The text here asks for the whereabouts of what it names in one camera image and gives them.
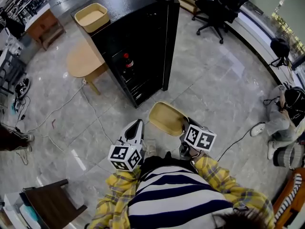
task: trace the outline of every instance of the gray pants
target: gray pants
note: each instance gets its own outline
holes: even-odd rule
[[[285,90],[281,85],[274,88],[269,94],[269,99],[280,96],[281,90]],[[289,128],[289,120],[284,117],[280,112],[279,107],[276,105],[276,103],[279,102],[279,99],[280,98],[273,100],[267,106],[267,115],[270,121],[265,125],[265,131],[268,135],[273,135],[274,148],[285,147],[295,142],[298,138],[295,130]]]

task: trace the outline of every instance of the glass wall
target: glass wall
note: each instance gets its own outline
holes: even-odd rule
[[[289,42],[292,62],[305,54],[305,0],[250,0],[245,7],[263,23],[270,37],[275,35]],[[295,72],[304,85],[305,63]]]

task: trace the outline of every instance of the black and white marker cube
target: black and white marker cube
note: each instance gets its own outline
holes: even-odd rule
[[[141,147],[111,145],[108,160],[117,170],[133,171],[141,160]]]
[[[190,125],[184,141],[195,149],[209,152],[214,144],[216,136],[217,135],[209,129]]]

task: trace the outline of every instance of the gray tile floor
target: gray tile floor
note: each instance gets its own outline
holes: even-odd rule
[[[73,226],[83,228],[90,221],[97,199],[105,194],[104,181],[113,169],[106,158],[110,142],[84,94],[113,142],[125,125],[142,118],[146,123],[144,139],[155,139],[161,155],[171,151],[178,157],[179,139],[148,122],[148,113],[156,101],[173,104],[217,133],[210,152],[213,158],[218,158],[251,126],[266,120],[262,99],[275,87],[269,72],[231,33],[224,35],[223,45],[210,28],[197,36],[195,32],[201,25],[180,9],[168,91],[157,92],[140,108],[134,109],[104,73],[95,82],[101,96],[84,86],[83,92],[79,91],[35,132],[27,166],[14,152],[0,152],[1,197],[23,187],[46,185],[67,178],[67,190],[75,204],[88,206]],[[28,92],[31,103],[25,119],[17,125],[23,132],[39,125],[81,86],[81,79],[67,73],[66,57],[82,35],[73,22],[66,26],[66,31],[46,52],[40,50],[28,65],[28,77],[32,80]],[[16,120],[17,116],[9,111],[4,117],[4,123],[8,125],[14,125]],[[61,149],[40,135],[49,135]],[[264,135],[256,138],[247,135],[223,156],[220,165],[230,169],[241,185],[255,188],[272,198],[288,170],[274,167],[272,161],[267,160],[267,140]]]

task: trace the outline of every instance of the wooden chair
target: wooden chair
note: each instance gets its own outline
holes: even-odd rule
[[[290,192],[294,188],[294,177],[295,174],[299,173],[302,176],[302,180],[305,180],[305,168],[297,168],[293,171],[292,175],[290,176],[283,192],[279,196],[279,198],[276,200],[276,202],[273,205],[274,214],[277,213],[279,210],[283,200],[290,194]],[[278,221],[275,224],[276,229],[283,228],[284,224],[290,219],[291,216],[295,212],[300,212],[301,208],[305,202],[305,183],[302,182],[292,204],[284,211],[284,213],[281,215],[281,217],[278,219]]]
[[[24,191],[39,216],[41,228],[62,229],[87,208],[85,205],[79,209],[74,207],[61,188],[66,184],[67,179]]]

